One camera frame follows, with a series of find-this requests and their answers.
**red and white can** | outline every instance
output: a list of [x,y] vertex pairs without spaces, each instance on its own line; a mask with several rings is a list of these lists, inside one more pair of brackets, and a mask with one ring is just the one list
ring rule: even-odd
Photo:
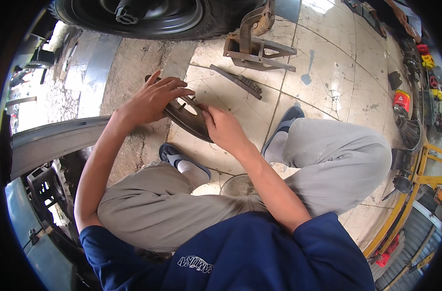
[[392,106],[394,107],[395,105],[403,108],[408,114],[410,110],[410,96],[408,93],[404,90],[396,90],[394,95],[394,103]]

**cracked tile floor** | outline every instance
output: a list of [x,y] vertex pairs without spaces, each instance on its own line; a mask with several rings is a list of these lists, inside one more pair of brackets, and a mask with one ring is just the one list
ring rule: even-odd
[[[388,35],[387,40],[381,38],[339,0],[303,0],[297,23],[276,17],[271,31],[261,37],[298,49],[297,55],[280,59],[295,66],[295,73],[236,67],[230,58],[222,56],[225,40],[218,39],[197,45],[185,77],[199,102],[231,111],[258,149],[295,102],[301,104],[307,117],[368,126],[383,134],[392,147],[401,143],[392,112],[394,92],[390,90],[387,73],[399,71],[402,89],[411,92],[402,52],[392,36]],[[211,64],[257,82],[263,90],[262,100],[210,70]],[[229,178],[244,173],[229,153],[179,130],[174,123],[167,142],[176,144],[212,172],[210,183],[196,189],[193,195],[219,194]],[[298,170],[279,163],[272,166],[282,178]],[[381,201],[392,190],[393,176],[390,172],[372,195],[339,217],[362,250],[376,236],[394,206],[394,195]]]

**navy blue t-shirt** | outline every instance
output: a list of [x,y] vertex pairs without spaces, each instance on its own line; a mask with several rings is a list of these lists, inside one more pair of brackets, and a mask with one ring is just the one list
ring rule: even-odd
[[101,226],[80,241],[105,290],[371,290],[369,265],[329,212],[289,235],[269,214],[248,212],[203,230],[162,265]]

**garage floor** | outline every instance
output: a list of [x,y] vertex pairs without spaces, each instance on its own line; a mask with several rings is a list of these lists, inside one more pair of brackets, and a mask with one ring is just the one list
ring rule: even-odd
[[[381,38],[340,0],[302,0],[299,5],[297,0],[277,0],[275,24],[262,36],[298,49],[296,56],[281,60],[297,67],[295,73],[235,67],[229,58],[222,56],[224,39],[170,42],[83,32],[65,44],[60,61],[47,75],[47,81],[56,80],[55,72],[59,76],[58,96],[46,98],[44,105],[39,98],[37,104],[48,110],[45,123],[108,115],[140,89],[147,74],[162,69],[163,76],[185,79],[199,102],[231,111],[258,149],[295,102],[301,104],[307,117],[368,126],[382,133],[392,147],[399,146],[401,140],[392,112],[394,92],[387,74],[397,70],[402,75],[401,89],[409,94],[411,89],[398,44],[390,35],[387,40]],[[67,66],[61,68],[69,57],[68,49],[75,43],[77,51],[70,56]],[[105,51],[104,55],[100,55],[100,50]],[[263,99],[259,101],[233,86],[208,69],[211,64],[256,81],[263,90]],[[30,105],[24,114],[34,110]],[[210,183],[196,189],[193,195],[218,195],[229,178],[244,173],[240,164],[223,149],[163,119],[136,129],[126,138],[108,185],[157,160],[163,142],[176,144],[211,169]],[[283,178],[297,171],[279,163],[272,166]],[[389,173],[362,204],[339,217],[362,250],[375,237],[397,200],[393,195],[381,202],[393,189],[392,178],[393,173]]]

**blue paint mark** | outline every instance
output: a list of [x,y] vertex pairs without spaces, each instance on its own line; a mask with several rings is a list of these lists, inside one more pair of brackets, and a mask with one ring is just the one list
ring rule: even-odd
[[308,65],[308,71],[311,70],[311,64],[313,64],[313,59],[314,59],[314,50],[310,50],[310,64]]
[[305,85],[308,85],[308,84],[311,83],[310,75],[307,74],[307,73],[306,73],[306,74],[303,74],[302,77],[300,77],[300,79],[302,79],[302,82],[303,82]]

